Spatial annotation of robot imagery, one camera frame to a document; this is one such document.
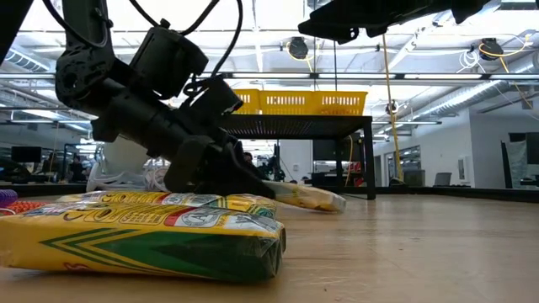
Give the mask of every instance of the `ceiling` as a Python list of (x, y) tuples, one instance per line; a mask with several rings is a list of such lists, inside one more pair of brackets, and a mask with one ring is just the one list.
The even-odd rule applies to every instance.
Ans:
[[(185, 29), (203, 11), (209, 0), (139, 0), (146, 11), (159, 20), (165, 18), (174, 29)], [(109, 0), (109, 18), (114, 21), (112, 41), (116, 55), (130, 61), (143, 41), (150, 24), (130, 5), (128, 0)], [(59, 8), (61, 1), (55, 1)], [(369, 38), (364, 32), (345, 45), (305, 36), (310, 49), (306, 61), (294, 60), (287, 52), (291, 37), (302, 36), (296, 27), (307, 19), (312, 10), (304, 0), (246, 0), (243, 1), (243, 31), (236, 48), (222, 67), (222, 72), (384, 72), (382, 38)], [(537, 18), (539, 11), (483, 12), (455, 25), (448, 19), (441, 27), (434, 27), (430, 15), (406, 24), (392, 26), (387, 33), (388, 60), (391, 72), (478, 72), (463, 68), (462, 57), (471, 45), (485, 37), (494, 37), (506, 53), (522, 47), (526, 34), (528, 46), (520, 53), (507, 58), (511, 63), (536, 50), (539, 42)], [(233, 0), (221, 0), (198, 28), (188, 36), (210, 58), (206, 70), (210, 71), (230, 43), (237, 23), (237, 7)], [(46, 11), (41, 1), (35, 1), (24, 21), (12, 49), (46, 66), (54, 72), (55, 60), (65, 47), (63, 29)], [(479, 63), (487, 71), (501, 68), (499, 61)], [(5, 62), (0, 72), (28, 72), (13, 63)], [(14, 81), (48, 98), (55, 98), (50, 82)], [(231, 81), (234, 88), (334, 90), (334, 84), (318, 84), (290, 80)], [(388, 120), (385, 114), (387, 87), (385, 85), (357, 85), (338, 82), (338, 90), (367, 91), (366, 114), (375, 120)], [(408, 110), (418, 109), (458, 87), (425, 85), (399, 85), (392, 87), (392, 98), (406, 104)]]

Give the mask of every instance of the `table leg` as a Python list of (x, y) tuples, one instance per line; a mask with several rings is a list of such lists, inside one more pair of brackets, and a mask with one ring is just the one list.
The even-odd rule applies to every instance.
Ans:
[(363, 128), (365, 138), (363, 143), (365, 144), (365, 160), (366, 167), (364, 169), (363, 178), (367, 182), (367, 199), (376, 199), (376, 184), (374, 176), (374, 151), (372, 149), (372, 125), (371, 123), (365, 125)]
[(335, 178), (337, 190), (342, 192), (343, 190), (343, 149), (340, 140), (335, 140), (335, 161), (337, 166), (337, 177)]

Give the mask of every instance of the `green chevron stripe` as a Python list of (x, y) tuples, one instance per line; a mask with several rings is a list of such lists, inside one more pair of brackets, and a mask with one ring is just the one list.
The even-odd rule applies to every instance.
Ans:
[(102, 254), (100, 252), (95, 252), (95, 251), (87, 249), (85, 247), (78, 246), (78, 244), (81, 244), (81, 243), (91, 242), (91, 241), (94, 241), (94, 240), (103, 239), (103, 238), (107, 238), (107, 237), (115, 237), (115, 236), (119, 236), (119, 235), (125, 235), (125, 234), (133, 232), (133, 231), (137, 231), (137, 230), (116, 231), (116, 232), (108, 233), (108, 234), (105, 234), (105, 235), (100, 235), (100, 236), (95, 236), (95, 237), (90, 237), (90, 238), (83, 238), (83, 239), (79, 239), (79, 240), (75, 240), (75, 241), (71, 241), (71, 242), (65, 242), (63, 244), (66, 245), (66, 246), (72, 247), (72, 248), (76, 248), (76, 249), (78, 249), (80, 251), (83, 251), (83, 252), (89, 254), (89, 255), (93, 255), (95, 257), (100, 257), (100, 258), (104, 258), (104, 259), (107, 259), (107, 260), (112, 261), (112, 262), (117, 262), (117, 263), (123, 264), (126, 267), (131, 268), (131, 269), (139, 269), (139, 270), (143, 270), (143, 271), (147, 271), (147, 272), (161, 273), (162, 271), (160, 271), (160, 270), (153, 270), (153, 269), (150, 269), (150, 268), (144, 268), (142, 266), (138, 266), (138, 265), (135, 265), (133, 263), (128, 263), (128, 262), (120, 260), (118, 258), (107, 256), (107, 255)]
[(87, 260), (90, 260), (90, 261), (93, 261), (93, 262), (96, 262), (96, 263), (99, 263), (99, 264), (110, 265), (110, 264), (108, 264), (106, 262), (102, 262), (101, 260), (98, 260), (96, 258), (91, 258), (91, 257), (86, 256), (84, 254), (81, 254), (79, 252), (74, 252), (71, 249), (66, 249), (64, 247), (59, 247), (59, 246), (57, 246), (55, 244), (55, 242), (60, 242), (60, 241), (63, 241), (63, 240), (73, 239), (73, 238), (76, 238), (76, 237), (81, 237), (81, 236), (86, 236), (86, 235), (92, 235), (92, 234), (95, 234), (95, 233), (98, 233), (98, 232), (101, 232), (101, 231), (109, 231), (111, 229), (112, 228), (99, 228), (99, 229), (95, 229), (95, 230), (91, 230), (91, 231), (84, 231), (84, 232), (79, 232), (79, 233), (64, 236), (64, 237), (58, 237), (58, 238), (54, 238), (54, 239), (50, 239), (50, 240), (41, 241), (40, 243), (44, 244), (44, 245), (46, 245), (48, 247), (55, 248), (57, 250), (65, 252), (65, 253), (70, 253), (70, 254), (75, 255), (77, 257), (84, 258), (84, 259), (87, 259)]
[[(64, 237), (58, 237), (58, 238), (42, 241), (40, 243), (44, 244), (44, 245), (46, 245), (48, 247), (52, 247), (52, 248), (55, 248), (57, 250), (63, 251), (65, 253), (70, 253), (70, 254), (78, 256), (80, 258), (84, 258), (84, 259), (87, 259), (89, 261), (96, 262), (96, 263), (103, 264), (103, 265), (107, 265), (107, 266), (115, 266), (115, 267), (127, 268), (127, 269), (137, 269), (137, 270), (142, 270), (142, 271), (146, 271), (146, 272), (150, 272), (150, 273), (154, 273), (154, 274), (155, 273), (163, 273), (162, 271), (159, 271), (159, 270), (143, 268), (143, 267), (140, 267), (140, 266), (135, 265), (135, 264), (130, 264), (130, 263), (124, 262), (124, 261), (119, 260), (117, 258), (112, 258), (112, 257), (106, 256), (106, 255), (103, 255), (102, 253), (99, 253), (99, 252), (93, 252), (91, 250), (88, 250), (87, 248), (79, 247), (77, 245), (79, 243), (98, 240), (100, 238), (118, 236), (118, 235), (126, 234), (126, 233), (129, 233), (129, 232), (133, 232), (133, 231), (136, 231), (136, 230), (116, 231), (116, 232), (107, 233), (107, 234), (103, 234), (103, 235), (99, 235), (99, 236), (95, 236), (95, 237), (83, 238), (83, 239), (79, 239), (79, 240), (76, 240), (76, 241), (63, 242), (65, 240), (70, 240), (70, 239), (77, 238), (77, 237), (93, 235), (93, 234), (96, 234), (96, 233), (100, 233), (102, 231), (111, 231), (111, 230), (114, 230), (114, 229), (113, 228), (99, 228), (99, 229), (95, 229), (95, 230), (91, 230), (91, 231), (79, 232), (77, 234), (72, 234), (72, 235), (68, 235), (68, 236), (64, 236)], [(68, 249), (68, 248), (65, 248), (65, 247), (58, 246), (57, 243), (62, 244), (62, 245), (66, 245), (66, 246), (69, 246), (69, 247), (72, 247), (72, 248), (75, 248), (75, 249), (78, 249), (78, 250), (83, 251), (85, 253), (80, 253), (80, 252), (74, 251), (72, 249)], [(106, 262), (106, 261), (102, 261), (102, 260), (97, 259), (95, 257), (101, 257), (101, 258), (104, 258), (104, 259), (108, 259), (109, 261), (114, 261), (114, 262), (117, 262), (117, 263), (121, 263), (121, 264), (124, 264), (126, 266), (121, 266), (121, 265), (118, 265), (118, 264), (113, 264), (113, 263), (109, 263), (109, 262)]]

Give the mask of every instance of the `cable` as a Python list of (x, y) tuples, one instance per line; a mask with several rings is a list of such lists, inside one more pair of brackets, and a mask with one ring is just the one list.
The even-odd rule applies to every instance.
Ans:
[[(136, 1), (136, 0), (129, 0), (129, 2), (135, 7), (136, 11), (144, 17), (144, 19), (149, 22), (152, 26), (161, 26), (156, 20), (154, 20), (142, 6)], [(202, 22), (204, 22), (205, 18), (208, 17), (208, 15), (211, 13), (213, 8), (219, 3), (219, 0), (211, 0), (210, 4), (204, 9), (202, 14), (199, 16), (199, 18), (186, 30), (180, 32), (181, 35), (186, 36), (194, 32)]]
[(350, 159), (348, 160), (348, 174), (346, 175), (346, 183), (344, 186), (348, 186), (348, 180), (350, 179), (350, 168), (352, 167), (352, 155), (354, 154), (354, 139), (352, 139), (352, 136), (348, 135), (348, 138), (350, 139)]
[(52, 15), (52, 18), (56, 20), (56, 22), (70, 35), (75, 37), (75, 39), (79, 40), (83, 44), (85, 44), (88, 47), (93, 48), (103, 48), (105, 45), (107, 45), (107, 42), (109, 42), (109, 32), (106, 28), (103, 30), (103, 40), (99, 43), (94, 43), (84, 37), (82, 37), (71, 25), (69, 25), (66, 20), (64, 20), (60, 14), (56, 11), (54, 6), (52, 5), (51, 0), (43, 0), (43, 4), (45, 4), (45, 7), (49, 11), (49, 13)]
[(335, 44), (335, 41), (334, 41), (334, 71), (335, 71), (335, 92), (337, 92), (337, 45)]
[(307, 61), (307, 65), (309, 66), (309, 71), (312, 73), (312, 65), (310, 61)]
[(521, 51), (523, 51), (527, 47), (526, 42), (528, 42), (528, 39), (529, 39), (529, 36), (527, 35), (526, 39), (524, 41), (524, 44), (522, 45), (522, 47), (519, 50), (513, 51), (512, 53), (505, 54), (505, 55), (492, 54), (492, 53), (489, 53), (489, 52), (483, 50), (482, 47), (483, 47), (484, 43), (479, 45), (479, 51), (481, 51), (483, 54), (486, 54), (486, 55), (489, 55), (489, 56), (498, 57), (498, 58), (504, 58), (504, 57), (516, 55), (516, 54), (520, 53)]
[(142, 17), (144, 17), (144, 19), (147, 22), (149, 22), (152, 26), (160, 26), (156, 20), (154, 20), (152, 17), (150, 17), (149, 14), (146, 13), (144, 8), (142, 8), (142, 6), (136, 0), (129, 0), (129, 2), (131, 3), (131, 5), (133, 5), (133, 7), (135, 7), (136, 11), (140, 15), (142, 15)]
[[(484, 73), (487, 73), (487, 71), (483, 68), (483, 66), (481, 65), (481, 63), (478, 63), (478, 66), (479, 66), (479, 68), (481, 68), (481, 70), (482, 70)], [(511, 103), (511, 104), (515, 104), (515, 102), (513, 102), (511, 99), (507, 98), (507, 96), (505, 96), (505, 94), (502, 93), (502, 91), (500, 91), (499, 88), (496, 88), (496, 90), (498, 91), (498, 93), (499, 93), (502, 97), (504, 97), (504, 99), (505, 99), (507, 102), (509, 102), (509, 103)], [(536, 121), (539, 121), (539, 118), (537, 118), (537, 117), (534, 116), (533, 114), (530, 114), (530, 113), (528, 113), (528, 112), (525, 112), (525, 113), (526, 113), (527, 115), (529, 115), (530, 118), (532, 118), (532, 119), (534, 119), (534, 120), (536, 120)]]
[(216, 67), (213, 69), (213, 72), (211, 72), (211, 76), (214, 77), (219, 70), (221, 69), (221, 66), (225, 64), (225, 61), (227, 60), (228, 56), (232, 52), (232, 49), (236, 45), (237, 38), (239, 37), (239, 34), (242, 31), (242, 24), (243, 24), (243, 4), (242, 0), (237, 0), (237, 26), (236, 31), (234, 32), (234, 36), (232, 37), (232, 41), (230, 42), (230, 45), (227, 48), (227, 51), (225, 51), (225, 54), (222, 56), (222, 58), (217, 62)]
[[(58, 141), (58, 130), (60, 129), (60, 123), (56, 122), (56, 133), (54, 135), (54, 150), (52, 150), (52, 159), (51, 159), (51, 165), (49, 166), (49, 173), (52, 172), (52, 163), (54, 162), (54, 159), (55, 159), (55, 155), (56, 155), (56, 143)], [(49, 178), (47, 180), (47, 182), (50, 182), (51, 181), (51, 176), (49, 175)]]
[[(389, 62), (387, 60), (387, 43), (386, 43), (386, 34), (382, 35), (382, 40), (384, 43), (384, 61), (386, 63), (386, 83), (387, 83), (387, 98), (388, 98), (388, 106), (389, 109), (392, 108), (392, 98), (391, 98), (391, 86), (389, 84)], [(403, 180), (403, 167), (401, 165), (401, 156), (398, 149), (398, 136), (397, 136), (397, 127), (395, 127), (395, 114), (392, 110), (389, 110), (389, 114), (391, 116), (391, 128), (393, 130), (393, 141), (395, 143), (395, 157), (397, 159), (397, 173), (398, 173), (398, 179)]]
[(189, 35), (191, 34), (192, 32), (194, 32), (199, 26), (200, 24), (202, 24), (202, 22), (204, 21), (204, 19), (206, 17), (208, 17), (208, 15), (211, 13), (211, 10), (213, 10), (213, 8), (219, 3), (219, 0), (211, 0), (210, 4), (208, 4), (207, 7), (205, 7), (204, 11), (202, 12), (202, 14), (199, 16), (199, 18), (190, 26), (188, 27), (186, 30), (182, 31), (180, 34), (182, 34), (183, 36), (186, 36), (186, 35)]
[[(504, 67), (505, 71), (507, 73), (510, 73), (509, 72), (509, 68), (507, 68), (507, 64), (505, 64), (505, 60), (504, 58), (500, 57), (499, 60), (502, 62), (502, 66)], [(515, 88), (517, 91), (519, 91), (519, 95), (520, 97), (528, 104), (528, 106), (530, 107), (530, 109), (533, 109), (533, 104), (531, 104), (531, 102), (526, 98), (526, 96), (524, 95), (524, 93), (520, 90), (519, 86), (515, 84)]]

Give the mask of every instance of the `red object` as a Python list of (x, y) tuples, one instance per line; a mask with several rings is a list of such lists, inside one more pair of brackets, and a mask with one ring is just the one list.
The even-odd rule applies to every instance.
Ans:
[[(14, 211), (15, 214), (20, 214), (28, 210), (34, 210), (43, 205), (48, 205), (50, 203), (51, 202), (17, 201), (13, 202), (10, 206), (7, 207), (7, 209)], [(0, 210), (0, 213), (2, 213), (2, 215), (12, 215), (12, 213), (3, 210)]]

